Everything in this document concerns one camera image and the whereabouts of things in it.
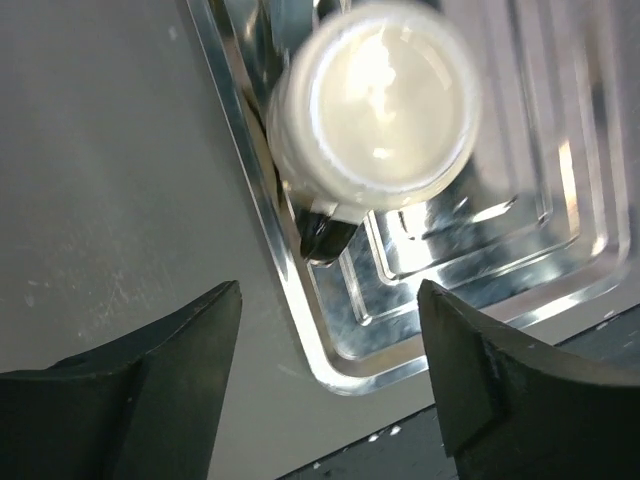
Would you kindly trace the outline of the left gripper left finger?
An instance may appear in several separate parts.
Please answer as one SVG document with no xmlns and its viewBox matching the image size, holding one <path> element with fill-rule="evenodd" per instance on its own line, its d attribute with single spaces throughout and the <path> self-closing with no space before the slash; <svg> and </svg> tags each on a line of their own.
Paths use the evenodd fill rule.
<svg viewBox="0 0 640 480">
<path fill-rule="evenodd" d="M 1 376 L 5 479 L 204 479 L 242 312 L 226 281 L 42 370 Z"/>
</svg>

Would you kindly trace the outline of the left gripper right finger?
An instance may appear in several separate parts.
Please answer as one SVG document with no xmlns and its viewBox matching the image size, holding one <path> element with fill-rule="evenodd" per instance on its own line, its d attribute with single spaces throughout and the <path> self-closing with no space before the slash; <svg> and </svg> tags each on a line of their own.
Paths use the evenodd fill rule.
<svg viewBox="0 0 640 480">
<path fill-rule="evenodd" d="M 459 478 L 638 478 L 638 372 L 548 345 L 429 280 L 418 306 Z"/>
</svg>

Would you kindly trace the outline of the cream mug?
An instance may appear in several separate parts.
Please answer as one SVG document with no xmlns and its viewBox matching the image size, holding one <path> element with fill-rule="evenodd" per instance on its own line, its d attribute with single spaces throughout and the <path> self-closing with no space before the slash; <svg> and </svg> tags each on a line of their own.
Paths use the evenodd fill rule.
<svg viewBox="0 0 640 480">
<path fill-rule="evenodd" d="M 265 129 L 298 205 L 300 253 L 330 263 L 366 215 L 430 200 L 463 171 L 482 87 L 455 26 L 420 1 L 327 16 L 277 81 Z"/>
</svg>

